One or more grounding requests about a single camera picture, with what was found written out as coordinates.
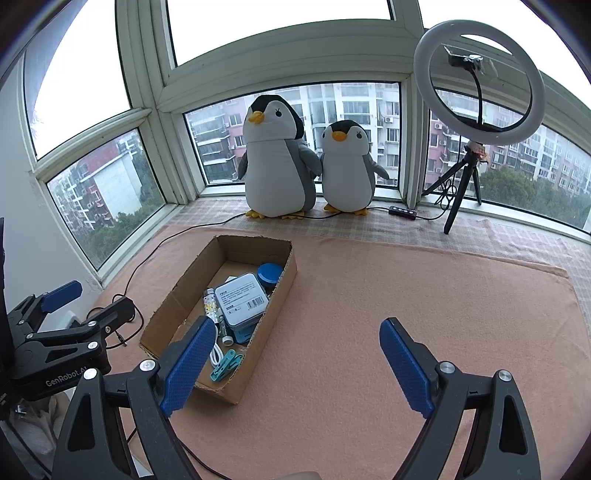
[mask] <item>pink mat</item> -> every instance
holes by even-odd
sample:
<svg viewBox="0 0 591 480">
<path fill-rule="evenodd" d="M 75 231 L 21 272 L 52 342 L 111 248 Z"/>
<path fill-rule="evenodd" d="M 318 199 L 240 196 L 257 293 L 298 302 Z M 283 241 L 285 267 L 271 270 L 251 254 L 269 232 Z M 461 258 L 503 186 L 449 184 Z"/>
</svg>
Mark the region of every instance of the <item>pink mat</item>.
<svg viewBox="0 0 591 480">
<path fill-rule="evenodd" d="M 98 304 L 123 292 L 131 270 L 179 230 L 164 228 Z M 180 235 L 138 270 L 128 296 L 150 317 L 211 237 L 229 232 L 254 235 L 205 228 Z M 391 479 L 423 425 L 379 347 L 379 324 L 396 316 L 436 358 L 464 372 L 511 371 L 542 477 L 561 477 L 591 430 L 589 341 L 564 270 L 402 245 L 268 236 L 293 242 L 298 274 L 242 401 L 230 406 L 195 391 L 171 418 L 203 461 L 235 479 L 305 470 L 324 480 Z M 146 355 L 136 338 L 109 357 L 120 372 Z M 463 419 L 442 479 L 456 473 L 471 418 Z M 131 416 L 124 420 L 131 430 Z"/>
</svg>

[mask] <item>clothespin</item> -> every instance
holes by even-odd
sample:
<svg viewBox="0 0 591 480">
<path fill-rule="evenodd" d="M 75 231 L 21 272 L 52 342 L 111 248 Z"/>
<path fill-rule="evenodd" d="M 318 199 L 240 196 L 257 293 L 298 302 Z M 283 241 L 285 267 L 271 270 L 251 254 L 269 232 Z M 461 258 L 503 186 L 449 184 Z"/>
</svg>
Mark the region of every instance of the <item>clothespin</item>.
<svg viewBox="0 0 591 480">
<path fill-rule="evenodd" d="M 237 369 L 243 358 L 244 355 L 237 355 L 235 350 L 228 350 L 226 355 L 223 356 L 219 365 L 213 369 L 213 372 L 209 374 L 209 378 L 211 378 L 214 382 L 220 381 L 222 378 L 229 375 L 233 370 Z"/>
</svg>

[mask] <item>glass pane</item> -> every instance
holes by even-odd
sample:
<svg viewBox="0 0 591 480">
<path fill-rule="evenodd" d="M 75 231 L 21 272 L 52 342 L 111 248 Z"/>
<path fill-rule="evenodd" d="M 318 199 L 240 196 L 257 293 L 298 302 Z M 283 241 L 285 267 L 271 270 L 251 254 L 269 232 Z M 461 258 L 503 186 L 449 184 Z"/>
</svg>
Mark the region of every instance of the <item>glass pane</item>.
<svg viewBox="0 0 591 480">
<path fill-rule="evenodd" d="M 80 2 L 74 3 L 27 49 L 27 114 L 38 158 L 88 127 L 129 109 L 119 62 L 114 0 L 88 0 L 78 13 L 72 8 Z"/>
<path fill-rule="evenodd" d="M 355 93 L 355 99 L 343 95 Z M 400 89 L 397 83 L 327 83 L 302 85 L 254 93 L 185 113 L 187 128 L 197 158 L 209 185 L 239 183 L 238 163 L 246 151 L 242 124 L 246 111 L 259 95 L 281 95 L 304 122 L 303 141 L 321 153 L 320 138 L 325 127 L 338 120 L 351 119 L 363 125 L 371 142 L 372 158 L 383 165 L 390 181 L 377 178 L 379 185 L 398 185 L 400 159 Z M 392 114 L 385 115 L 386 102 Z"/>
<path fill-rule="evenodd" d="M 554 30 L 520 0 L 418 0 L 418 4 L 426 28 L 445 20 L 466 19 L 489 24 L 506 33 L 542 72 L 591 108 L 591 85 L 570 50 Z M 500 47 L 482 37 L 467 37 Z"/>
<path fill-rule="evenodd" d="M 389 20 L 387 0 L 168 0 L 168 19 L 177 65 L 241 38 L 291 25 L 348 18 Z"/>
<path fill-rule="evenodd" d="M 478 102 L 474 103 L 474 99 L 459 93 L 438 93 L 456 113 L 478 114 Z M 483 117 L 485 122 L 499 125 L 513 124 L 521 115 L 484 102 Z M 467 138 L 446 127 L 441 120 L 431 119 L 430 123 L 425 188 L 463 157 L 467 143 Z M 591 220 L 587 221 L 591 210 L 591 157 L 586 152 L 544 125 L 518 144 L 485 148 L 489 163 L 481 163 L 479 168 L 483 200 L 591 230 Z M 461 176 L 462 170 L 456 174 L 456 187 Z M 474 194 L 474 184 L 470 181 L 466 195 Z"/>
<path fill-rule="evenodd" d="M 95 268 L 164 205 L 137 130 L 86 154 L 47 184 Z"/>
</svg>

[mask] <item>ring light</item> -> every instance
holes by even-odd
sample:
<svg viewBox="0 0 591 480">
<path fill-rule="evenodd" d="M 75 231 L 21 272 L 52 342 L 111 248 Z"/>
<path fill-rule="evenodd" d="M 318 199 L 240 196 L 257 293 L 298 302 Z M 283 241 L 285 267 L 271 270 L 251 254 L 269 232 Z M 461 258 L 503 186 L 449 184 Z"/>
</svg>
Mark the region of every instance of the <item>ring light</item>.
<svg viewBox="0 0 591 480">
<path fill-rule="evenodd" d="M 437 95 L 431 82 L 431 58 L 439 45 L 458 35 L 478 35 L 496 41 L 509 50 L 525 69 L 531 89 L 530 107 L 517 124 L 498 132 L 471 127 L 447 108 Z M 532 136 L 544 119 L 545 87 L 539 70 L 517 42 L 490 25 L 472 20 L 450 20 L 430 28 L 418 42 L 414 52 L 414 73 L 418 91 L 431 111 L 453 131 L 475 142 L 486 145 L 519 143 Z"/>
</svg>

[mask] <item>barcode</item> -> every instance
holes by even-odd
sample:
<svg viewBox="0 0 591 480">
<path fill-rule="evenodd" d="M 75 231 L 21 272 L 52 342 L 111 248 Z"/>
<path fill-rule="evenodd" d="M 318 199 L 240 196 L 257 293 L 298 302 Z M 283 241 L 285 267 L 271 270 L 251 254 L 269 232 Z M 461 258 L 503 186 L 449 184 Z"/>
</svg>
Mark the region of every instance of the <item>barcode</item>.
<svg viewBox="0 0 591 480">
<path fill-rule="evenodd" d="M 262 297 L 252 299 L 251 301 L 246 302 L 246 304 L 248 305 L 249 310 L 253 309 L 254 307 L 258 307 L 259 305 L 263 304 Z"/>
</svg>

